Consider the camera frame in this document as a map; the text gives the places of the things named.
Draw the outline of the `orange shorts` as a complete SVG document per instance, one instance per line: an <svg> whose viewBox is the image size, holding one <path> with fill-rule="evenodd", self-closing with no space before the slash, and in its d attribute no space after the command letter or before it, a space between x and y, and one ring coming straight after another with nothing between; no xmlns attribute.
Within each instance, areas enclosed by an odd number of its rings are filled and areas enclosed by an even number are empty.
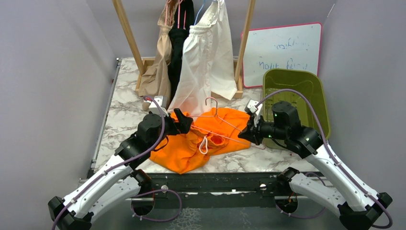
<svg viewBox="0 0 406 230"><path fill-rule="evenodd" d="M248 114L232 108L219 108L218 115L241 130L249 120ZM172 172L184 174L203 167L211 156L248 149L249 145L226 138L237 139L238 134L222 129L215 121L196 118L187 134L167 136L149 159Z"/></svg>

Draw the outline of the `pink wire hanger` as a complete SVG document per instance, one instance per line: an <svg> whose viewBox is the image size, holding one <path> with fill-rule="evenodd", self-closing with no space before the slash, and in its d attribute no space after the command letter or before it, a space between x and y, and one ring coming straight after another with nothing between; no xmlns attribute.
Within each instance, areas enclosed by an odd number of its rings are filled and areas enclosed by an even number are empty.
<svg viewBox="0 0 406 230"><path fill-rule="evenodd" d="M215 107L212 107L209 112L206 112L204 114L201 114L201 115L189 115L189 117L201 118L201 119L209 119L210 122L215 121L222 129L225 128L226 130L231 132L231 134L233 132L236 133L237 131L238 132L242 131L240 128L238 128L237 126L229 123L228 121L224 120L223 118L221 118L218 115L218 109L219 109L218 108L218 101L214 97L207 97L205 99L205 105L208 105L208 100L214 101L215 102ZM257 148L257 149L260 149L260 150L265 150L266 149L266 146L263 145L263 144L253 145L253 144L248 144L248 142L246 140L242 140L242 139L239 139L239 138L237 138L237 139L229 138L229 137L226 137L226 138L228 138L231 141L234 141L234 142L237 142L237 143L240 143L240 144L244 144L244 145L249 145L250 147Z"/></svg>

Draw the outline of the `olive green plastic bin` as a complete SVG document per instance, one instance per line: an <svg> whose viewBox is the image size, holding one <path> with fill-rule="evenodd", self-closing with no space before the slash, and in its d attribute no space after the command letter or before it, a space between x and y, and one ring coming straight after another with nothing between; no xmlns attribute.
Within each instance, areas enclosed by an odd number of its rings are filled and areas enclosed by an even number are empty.
<svg viewBox="0 0 406 230"><path fill-rule="evenodd" d="M317 75L301 70L270 69L263 76L262 88L264 97L280 89L293 89L301 93L312 105L325 134L325 138L329 138L330 123L324 97L324 89ZM297 109L302 125L319 130L317 121L310 107L302 97L294 92L280 92L267 99L263 103L262 109L262 116L265 121L273 121L271 107L279 101L289 102Z"/></svg>

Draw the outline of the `pink framed whiteboard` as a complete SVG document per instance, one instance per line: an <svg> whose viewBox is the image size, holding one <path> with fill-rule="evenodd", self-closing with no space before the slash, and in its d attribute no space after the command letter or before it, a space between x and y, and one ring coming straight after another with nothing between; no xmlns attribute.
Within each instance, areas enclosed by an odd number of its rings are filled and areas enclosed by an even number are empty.
<svg viewBox="0 0 406 230"><path fill-rule="evenodd" d="M263 85L270 69L292 69L318 74L322 23L303 23L251 29L242 62L245 88Z"/></svg>

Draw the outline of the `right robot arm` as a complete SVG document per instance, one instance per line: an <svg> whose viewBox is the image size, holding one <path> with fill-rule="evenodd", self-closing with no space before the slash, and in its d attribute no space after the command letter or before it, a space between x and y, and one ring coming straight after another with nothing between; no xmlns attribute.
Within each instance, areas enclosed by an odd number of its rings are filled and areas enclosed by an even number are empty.
<svg viewBox="0 0 406 230"><path fill-rule="evenodd" d="M282 195L294 192L314 200L338 216L348 230L373 227L392 198L364 183L339 160L315 129L301 125L297 109L289 102L272 106L272 122L264 121L261 108L258 101L248 102L245 111L249 120L238 137L256 145L264 138L284 141L286 149L316 167L334 186L334 189L323 186L289 167L277 176L277 191Z"/></svg>

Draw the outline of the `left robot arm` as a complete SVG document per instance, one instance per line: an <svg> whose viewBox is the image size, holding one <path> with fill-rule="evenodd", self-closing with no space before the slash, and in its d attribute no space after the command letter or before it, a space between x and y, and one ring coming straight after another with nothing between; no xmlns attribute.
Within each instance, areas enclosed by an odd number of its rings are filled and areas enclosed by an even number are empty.
<svg viewBox="0 0 406 230"><path fill-rule="evenodd" d="M53 197L48 202L52 229L88 230L98 217L122 200L152 196L151 178L138 166L167 136L189 132L193 119L180 109L174 113L176 118L166 112L147 114L137 131L119 145L90 179L64 197Z"/></svg>

